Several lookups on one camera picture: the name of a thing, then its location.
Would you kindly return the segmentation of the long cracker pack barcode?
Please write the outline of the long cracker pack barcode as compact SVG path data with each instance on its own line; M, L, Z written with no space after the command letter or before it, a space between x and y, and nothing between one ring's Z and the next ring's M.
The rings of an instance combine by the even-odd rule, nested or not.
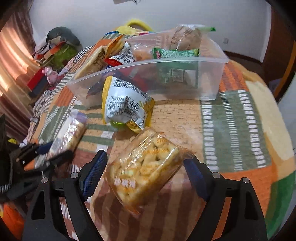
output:
M74 151L86 130L88 117L84 113L70 113L61 126L53 143L46 153L45 160L49 160L65 151Z

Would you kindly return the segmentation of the orange puffed snack bag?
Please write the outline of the orange puffed snack bag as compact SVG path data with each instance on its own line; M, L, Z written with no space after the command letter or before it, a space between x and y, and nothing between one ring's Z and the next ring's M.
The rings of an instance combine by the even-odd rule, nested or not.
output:
M106 180L134 216L166 185L193 153L152 128L145 128L108 166Z

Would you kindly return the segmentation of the yellow white chip bag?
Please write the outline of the yellow white chip bag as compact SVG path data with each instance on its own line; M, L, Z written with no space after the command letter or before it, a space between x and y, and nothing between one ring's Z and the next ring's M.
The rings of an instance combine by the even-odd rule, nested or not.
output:
M103 121L125 123L127 127L140 133L151 125L155 101L132 83L120 78L106 78L102 90Z

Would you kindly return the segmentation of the beige cracker pack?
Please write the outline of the beige cracker pack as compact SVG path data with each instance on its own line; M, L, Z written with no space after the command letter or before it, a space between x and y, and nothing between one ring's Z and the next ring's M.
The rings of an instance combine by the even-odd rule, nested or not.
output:
M73 76L74 80L80 79L87 75L103 70L107 63L105 60L105 47L100 46L93 54L86 60L86 62L78 69Z

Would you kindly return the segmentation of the red snack packet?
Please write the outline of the red snack packet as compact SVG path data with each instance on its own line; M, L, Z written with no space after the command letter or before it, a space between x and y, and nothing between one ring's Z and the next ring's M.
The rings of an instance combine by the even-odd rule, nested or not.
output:
M118 60L112 58L106 58L104 61L111 67L122 65L122 63L120 63Z

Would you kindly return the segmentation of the rice cracker pack orange label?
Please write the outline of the rice cracker pack orange label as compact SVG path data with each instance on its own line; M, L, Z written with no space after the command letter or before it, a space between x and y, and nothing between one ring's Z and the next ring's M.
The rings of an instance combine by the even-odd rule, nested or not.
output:
M105 58L110 58L117 55L125 45L124 35L119 35L113 39L105 48Z

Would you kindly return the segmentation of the clear plastic bin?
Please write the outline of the clear plastic bin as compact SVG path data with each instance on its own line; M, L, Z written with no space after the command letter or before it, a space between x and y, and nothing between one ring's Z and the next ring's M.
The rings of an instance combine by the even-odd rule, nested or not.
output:
M229 59L207 35L201 39L197 57L163 58L161 51L150 60L106 68L85 77L73 76L71 92L88 108L100 105L107 77L133 84L154 100L214 100Z

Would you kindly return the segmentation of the green snack packet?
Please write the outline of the green snack packet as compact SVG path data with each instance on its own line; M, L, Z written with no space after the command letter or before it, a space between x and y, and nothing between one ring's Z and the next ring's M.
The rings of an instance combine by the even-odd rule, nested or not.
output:
M198 62L182 61L188 57L198 57L199 49L177 51L154 48L153 59L177 59L177 61L156 63L159 80L162 83L183 83L196 87L198 78Z

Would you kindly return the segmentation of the brown snack pack gold band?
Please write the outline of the brown snack pack gold band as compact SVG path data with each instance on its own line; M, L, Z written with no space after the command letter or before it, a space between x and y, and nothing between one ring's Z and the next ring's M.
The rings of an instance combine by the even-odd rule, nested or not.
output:
M215 31L215 27L199 24L180 24L173 30L170 50L186 51L199 49L202 36L208 32Z

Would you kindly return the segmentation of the red box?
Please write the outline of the red box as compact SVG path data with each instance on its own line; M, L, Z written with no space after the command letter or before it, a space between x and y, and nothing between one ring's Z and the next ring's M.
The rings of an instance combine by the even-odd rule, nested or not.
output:
M44 68L40 68L36 74L30 79L27 83L27 87L29 88L29 97L35 98L40 96L49 86L47 77L44 73Z

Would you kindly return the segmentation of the pink plush toy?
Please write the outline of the pink plush toy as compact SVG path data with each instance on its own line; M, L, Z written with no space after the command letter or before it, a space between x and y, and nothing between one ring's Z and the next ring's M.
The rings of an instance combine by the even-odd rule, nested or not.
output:
M54 71L51 67L44 67L43 73L46 76L49 85L54 86L57 84L58 73Z

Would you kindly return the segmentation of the patchwork orange bed blanket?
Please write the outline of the patchwork orange bed blanket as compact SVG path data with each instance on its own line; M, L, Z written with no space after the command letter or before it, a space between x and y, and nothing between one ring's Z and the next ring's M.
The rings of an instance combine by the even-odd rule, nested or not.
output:
M70 69L68 81L97 48L106 48L119 35L110 33L99 40ZM140 42L151 48L168 48L171 43L167 32L124 38L125 42ZM248 178L264 215L267 240L276 234L292 197L295 161L277 103L261 78L229 60L216 99L154 101L151 125L146 128L163 133L174 144L188 149L211 172L237 181ZM85 201L102 240L188 240L206 202L192 186L184 162L139 216L130 213L111 190L106 180L107 168L139 133L120 131L104 123L102 100L100 105L88 108L65 85L47 115L37 144L53 141L75 111L86 114L88 121L74 157L45 177L68 178L104 150L108 157L106 168L93 195ZM37 187L29 192L32 200ZM222 234L230 200L225 200L213 240Z

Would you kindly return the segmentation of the pink orange curtain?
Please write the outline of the pink orange curtain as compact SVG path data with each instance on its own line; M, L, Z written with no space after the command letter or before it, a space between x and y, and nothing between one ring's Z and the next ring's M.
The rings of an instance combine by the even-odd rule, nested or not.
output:
M39 70L32 57L36 44L27 6L19 6L1 29L1 113L8 135L27 135L33 109L27 86Z

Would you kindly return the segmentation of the green storage box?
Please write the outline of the green storage box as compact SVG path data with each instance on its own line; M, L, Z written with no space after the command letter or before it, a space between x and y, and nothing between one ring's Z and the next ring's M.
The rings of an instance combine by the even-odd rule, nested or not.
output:
M64 68L67 63L75 57L77 50L75 47L65 44L60 50L58 50L53 58L50 60L49 65L54 69Z

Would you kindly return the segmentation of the grey plush toy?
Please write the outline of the grey plush toy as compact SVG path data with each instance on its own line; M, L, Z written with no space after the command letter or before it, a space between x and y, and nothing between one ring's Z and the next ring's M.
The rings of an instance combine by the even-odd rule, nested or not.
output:
M50 30L47 34L46 42L49 42L50 40L55 39L57 37L62 37L63 40L73 44L74 46L80 45L79 39L67 27L60 26Z

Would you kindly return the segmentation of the yellow cloth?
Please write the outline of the yellow cloth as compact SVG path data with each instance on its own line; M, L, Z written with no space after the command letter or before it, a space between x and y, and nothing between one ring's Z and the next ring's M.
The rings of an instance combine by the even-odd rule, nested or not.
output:
M118 31L122 35L135 35L135 36L149 33L149 31L133 28L128 25L119 26L117 27L116 31Z

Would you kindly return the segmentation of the yellow foam tube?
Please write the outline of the yellow foam tube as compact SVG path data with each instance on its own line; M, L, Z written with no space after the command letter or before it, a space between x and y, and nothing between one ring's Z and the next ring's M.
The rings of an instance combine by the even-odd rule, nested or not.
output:
M139 19L131 19L129 20L126 25L132 27L132 26L137 26L140 29L144 30L144 31L148 31L148 32L153 32L154 30L145 22L139 20Z

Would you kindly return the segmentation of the wooden door frame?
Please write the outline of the wooden door frame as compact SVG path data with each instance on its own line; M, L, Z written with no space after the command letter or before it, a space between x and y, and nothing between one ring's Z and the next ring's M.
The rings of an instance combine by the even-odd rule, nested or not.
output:
M295 75L295 37L285 19L271 8L270 34L262 63L265 82L275 84L272 91L279 101Z

